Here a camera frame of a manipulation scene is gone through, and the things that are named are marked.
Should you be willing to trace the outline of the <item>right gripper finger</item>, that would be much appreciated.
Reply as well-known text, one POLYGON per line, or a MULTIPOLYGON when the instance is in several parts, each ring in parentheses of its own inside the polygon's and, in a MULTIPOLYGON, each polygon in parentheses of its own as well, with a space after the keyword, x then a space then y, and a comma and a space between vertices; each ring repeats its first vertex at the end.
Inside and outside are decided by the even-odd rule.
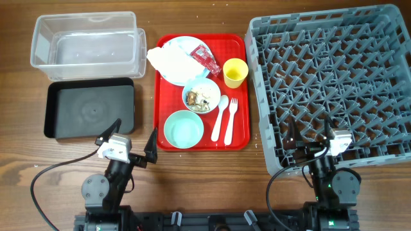
POLYGON ((335 121, 327 115, 324 119, 324 132, 328 140, 334 139, 333 132, 331 130, 336 127, 335 121))
POLYGON ((294 150, 304 146, 304 141, 300 131, 298 130, 297 123, 294 119, 290 119, 288 123, 288 131, 285 137, 285 149, 294 150))

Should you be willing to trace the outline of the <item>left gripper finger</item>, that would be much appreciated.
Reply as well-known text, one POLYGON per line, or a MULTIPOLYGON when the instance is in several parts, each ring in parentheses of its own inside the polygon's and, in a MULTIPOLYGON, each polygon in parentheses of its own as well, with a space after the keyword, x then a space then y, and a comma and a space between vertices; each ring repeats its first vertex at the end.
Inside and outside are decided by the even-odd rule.
POLYGON ((103 133, 101 133, 96 141, 95 141, 95 145, 102 145, 104 142, 108 142, 110 137, 114 134, 114 133, 118 133, 119 129, 121 126, 121 119, 118 118, 117 120, 115 120, 115 122, 108 127, 103 133))
POLYGON ((145 159, 147 162, 156 164, 157 163, 157 135, 158 129, 154 128, 150 135, 146 146, 144 147, 145 159))

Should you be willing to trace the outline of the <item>light blue food bowl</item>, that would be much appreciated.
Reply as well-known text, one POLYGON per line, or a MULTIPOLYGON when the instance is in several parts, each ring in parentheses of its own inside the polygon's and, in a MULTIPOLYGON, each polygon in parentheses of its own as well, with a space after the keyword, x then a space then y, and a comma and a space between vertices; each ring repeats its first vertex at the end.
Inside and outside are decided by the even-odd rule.
POLYGON ((197 114, 207 114, 219 104, 221 91, 209 78, 189 81, 183 88, 182 101, 188 110, 197 114))

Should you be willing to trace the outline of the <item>white napkin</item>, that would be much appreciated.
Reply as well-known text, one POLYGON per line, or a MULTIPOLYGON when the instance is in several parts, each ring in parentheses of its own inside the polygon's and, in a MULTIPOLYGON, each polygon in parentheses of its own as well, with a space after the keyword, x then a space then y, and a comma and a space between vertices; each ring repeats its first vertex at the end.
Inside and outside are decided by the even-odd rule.
POLYGON ((178 46, 149 49, 147 59, 155 70, 172 82, 186 83, 202 74, 205 69, 178 46))

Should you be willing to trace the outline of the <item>yellow plastic cup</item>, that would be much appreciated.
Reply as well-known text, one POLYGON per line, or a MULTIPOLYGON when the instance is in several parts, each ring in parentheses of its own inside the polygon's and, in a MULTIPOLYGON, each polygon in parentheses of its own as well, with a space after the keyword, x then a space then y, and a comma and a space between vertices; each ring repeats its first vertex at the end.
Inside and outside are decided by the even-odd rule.
POLYGON ((228 59, 223 65, 223 78, 226 86, 238 88, 249 73, 247 63, 239 58, 228 59))

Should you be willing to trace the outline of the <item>red sauce packet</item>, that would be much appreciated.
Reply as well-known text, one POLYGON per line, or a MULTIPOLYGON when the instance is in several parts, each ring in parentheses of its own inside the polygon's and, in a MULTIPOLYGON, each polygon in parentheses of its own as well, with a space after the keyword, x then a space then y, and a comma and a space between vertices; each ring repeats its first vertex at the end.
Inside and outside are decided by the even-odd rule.
POLYGON ((211 52, 203 45, 197 46, 191 53, 190 56, 194 58, 199 64, 203 65, 208 71, 210 71, 214 76, 218 76, 221 68, 216 63, 214 56, 211 52))

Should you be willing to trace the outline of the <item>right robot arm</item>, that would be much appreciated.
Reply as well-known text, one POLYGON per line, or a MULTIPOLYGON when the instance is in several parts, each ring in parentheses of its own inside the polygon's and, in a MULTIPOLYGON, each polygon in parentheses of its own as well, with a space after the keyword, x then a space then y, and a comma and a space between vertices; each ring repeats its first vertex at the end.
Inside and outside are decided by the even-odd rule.
POLYGON ((357 204, 361 176, 347 167, 336 168, 334 158, 343 153, 353 139, 351 132, 337 128, 330 117, 324 120, 325 137, 317 142, 305 142, 297 123, 289 118, 283 141, 286 150, 294 150, 298 164, 308 166, 315 202, 306 202, 300 215, 301 230, 359 230, 357 204))

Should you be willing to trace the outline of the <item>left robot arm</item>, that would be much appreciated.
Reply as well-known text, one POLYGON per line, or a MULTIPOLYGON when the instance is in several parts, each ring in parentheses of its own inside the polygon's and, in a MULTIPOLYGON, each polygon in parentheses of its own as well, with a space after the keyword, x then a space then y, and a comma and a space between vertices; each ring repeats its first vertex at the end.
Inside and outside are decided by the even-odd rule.
POLYGON ((75 230, 142 230, 130 206, 121 206, 121 200, 127 193, 126 187, 133 182, 132 171, 135 167, 145 168, 148 163, 157 162, 157 135, 154 128, 146 146, 144 155, 131 153, 130 137, 119 133, 121 119, 117 119, 101 133, 95 144, 100 158, 110 160, 105 173, 92 175, 82 185, 85 200, 85 217, 76 218, 75 230))

